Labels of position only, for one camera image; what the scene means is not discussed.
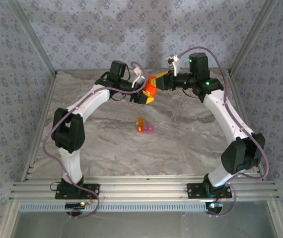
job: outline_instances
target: marble surface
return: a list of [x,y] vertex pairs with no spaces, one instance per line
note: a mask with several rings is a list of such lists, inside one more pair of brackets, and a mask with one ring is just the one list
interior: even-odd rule
[[[163,71],[148,70],[148,73],[156,75]],[[58,72],[42,140],[34,168],[30,170],[33,178],[61,176],[59,164],[42,151],[42,141],[52,128],[54,111],[75,103],[103,72]],[[212,69],[211,77],[223,82],[217,70]],[[154,124],[155,133],[138,133],[139,117]],[[85,176],[204,175],[221,163],[221,154],[227,147],[212,113],[199,99],[187,97],[181,89],[158,91],[155,101],[149,105],[130,103],[128,96],[120,102],[109,100],[88,118],[85,134],[81,148]],[[47,148],[59,156],[52,140]]]

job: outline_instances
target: purple cable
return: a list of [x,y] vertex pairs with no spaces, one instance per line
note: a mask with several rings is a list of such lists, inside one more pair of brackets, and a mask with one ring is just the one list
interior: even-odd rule
[[253,177],[253,176],[247,175],[245,173],[238,173],[238,174],[236,174],[235,176],[233,176],[232,178],[230,178],[228,181],[226,181],[224,183],[225,185],[229,185],[231,187],[232,191],[233,191],[234,202],[233,202],[232,206],[230,207],[230,209],[227,212],[225,212],[225,213],[223,213],[221,215],[218,215],[218,214],[213,213],[213,212],[208,212],[208,214],[213,214],[216,217],[221,217],[221,216],[225,216],[225,215],[229,214],[233,210],[233,208],[235,207],[235,203],[236,203],[236,191],[235,191],[234,187],[229,182],[232,179],[234,179],[235,177],[237,177],[238,175],[243,175],[243,176],[251,178],[251,179],[264,179],[267,176],[267,174],[269,173],[270,165],[269,165],[269,161],[267,159],[267,156],[266,156],[263,148],[261,147],[261,145],[254,139],[254,137],[249,132],[247,132],[243,128],[243,126],[240,124],[240,122],[235,118],[235,116],[231,112],[231,110],[230,110],[230,108],[229,108],[229,106],[228,106],[228,104],[226,102],[227,101],[227,87],[228,87],[227,81],[225,80],[225,76],[223,74],[222,67],[221,67],[219,61],[217,60],[216,56],[212,53],[212,51],[210,51],[208,48],[205,48],[205,47],[202,47],[202,46],[191,47],[191,48],[187,49],[186,51],[184,51],[183,53],[179,54],[178,58],[182,57],[187,52],[192,51],[192,50],[196,50],[196,49],[205,50],[205,51],[209,52],[210,55],[214,58],[214,60],[215,60],[215,62],[217,64],[217,67],[219,68],[219,70],[221,72],[221,75],[222,75],[222,78],[224,80],[224,97],[223,97],[223,101],[224,101],[225,108],[226,108],[227,112],[229,113],[230,117],[232,118],[232,120],[235,122],[235,124],[253,141],[253,143],[256,145],[256,147],[261,151],[261,154],[264,157],[265,166],[266,166],[265,173],[262,176],[260,176],[260,177]]
[[87,99],[89,99],[89,98],[90,98],[92,95],[94,95],[95,93],[97,93],[97,92],[99,92],[99,91],[102,91],[102,90],[113,90],[113,91],[117,91],[117,92],[125,93],[125,94],[133,94],[133,93],[137,93],[137,92],[141,91],[141,90],[145,87],[145,85],[146,85],[146,83],[147,83],[146,71],[145,71],[145,69],[144,69],[138,62],[135,62],[135,61],[131,62],[131,66],[134,67],[134,65],[137,65],[137,66],[142,70],[143,75],[144,75],[144,77],[145,77],[144,83],[143,83],[143,85],[142,85],[139,89],[137,89],[137,90],[135,90],[135,91],[123,91],[123,90],[120,90],[120,89],[117,89],[117,88],[111,88],[111,87],[105,87],[105,88],[96,89],[94,92],[88,94],[85,98],[83,98],[83,100],[82,100],[81,102],[79,102],[79,104],[77,104],[74,108],[72,108],[67,114],[65,114],[65,116],[62,117],[62,118],[58,121],[58,123],[52,128],[52,130],[49,132],[49,134],[47,135],[47,137],[46,137],[46,138],[44,139],[44,141],[43,141],[42,149],[43,149],[44,153],[45,153],[46,155],[48,155],[49,157],[51,157],[51,158],[55,159],[56,161],[58,161],[58,163],[59,163],[60,166],[62,167],[64,173],[66,174],[67,178],[70,180],[71,184],[72,184],[73,186],[75,186],[75,187],[77,187],[77,188],[83,190],[83,191],[92,193],[92,194],[96,197],[96,199],[97,199],[97,206],[96,206],[96,208],[95,208],[92,212],[90,212],[90,213],[88,213],[88,214],[86,214],[86,215],[84,215],[84,216],[77,216],[77,217],[76,217],[77,219],[78,219],[78,218],[88,217],[88,216],[90,216],[90,215],[96,213],[96,212],[97,212],[97,209],[98,209],[98,207],[99,207],[99,205],[100,205],[100,199],[99,199],[98,195],[97,195],[94,191],[92,191],[92,190],[90,190],[90,189],[87,189],[87,188],[85,188],[85,187],[81,187],[81,186],[77,185],[75,182],[73,182],[73,180],[72,180],[71,177],[69,176],[69,174],[68,174],[68,172],[67,172],[67,170],[66,170],[66,168],[65,168],[65,166],[64,166],[64,164],[63,164],[63,162],[62,162],[62,160],[59,159],[58,157],[56,157],[56,156],[50,154],[50,153],[47,151],[47,149],[46,149],[46,144],[48,143],[48,141],[49,141],[51,135],[53,134],[53,132],[58,128],[58,126],[59,126],[72,112],[75,111],[76,107],[80,107],[84,102],[86,102]]

